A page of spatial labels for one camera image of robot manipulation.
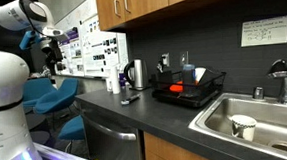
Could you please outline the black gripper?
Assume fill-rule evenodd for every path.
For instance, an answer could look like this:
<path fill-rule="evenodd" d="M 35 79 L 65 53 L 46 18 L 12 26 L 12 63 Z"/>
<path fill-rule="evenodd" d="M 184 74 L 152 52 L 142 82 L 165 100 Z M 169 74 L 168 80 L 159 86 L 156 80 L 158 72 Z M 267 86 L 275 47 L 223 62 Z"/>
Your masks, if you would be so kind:
<path fill-rule="evenodd" d="M 63 70 L 63 56 L 56 39 L 45 38 L 40 43 L 40 49 L 46 55 L 45 65 L 50 69 L 51 75 L 54 76 L 56 74 L 56 70 Z"/>

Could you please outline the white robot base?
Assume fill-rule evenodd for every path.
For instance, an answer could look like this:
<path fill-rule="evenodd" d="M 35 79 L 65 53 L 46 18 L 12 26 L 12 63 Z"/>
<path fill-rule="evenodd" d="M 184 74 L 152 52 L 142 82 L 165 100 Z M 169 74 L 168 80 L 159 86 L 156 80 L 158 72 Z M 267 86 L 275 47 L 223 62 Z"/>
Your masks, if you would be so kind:
<path fill-rule="evenodd" d="M 0 160 L 42 160 L 23 108 L 23 87 L 29 73 L 22 58 L 0 51 Z"/>

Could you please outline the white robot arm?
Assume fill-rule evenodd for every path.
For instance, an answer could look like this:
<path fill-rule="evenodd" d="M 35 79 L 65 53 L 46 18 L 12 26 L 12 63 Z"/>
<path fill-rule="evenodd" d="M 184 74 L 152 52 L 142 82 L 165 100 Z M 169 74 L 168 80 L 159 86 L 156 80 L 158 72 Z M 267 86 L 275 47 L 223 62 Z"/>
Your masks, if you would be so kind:
<path fill-rule="evenodd" d="M 63 55 L 58 43 L 67 40 L 67 34 L 57 29 L 54 18 L 48 7 L 38 1 L 14 0 L 0 6 L 0 26 L 11 31 L 26 31 L 20 44 L 20 49 L 29 49 L 39 43 L 40 49 L 46 55 L 46 66 L 52 75 L 56 69 L 63 70 Z"/>

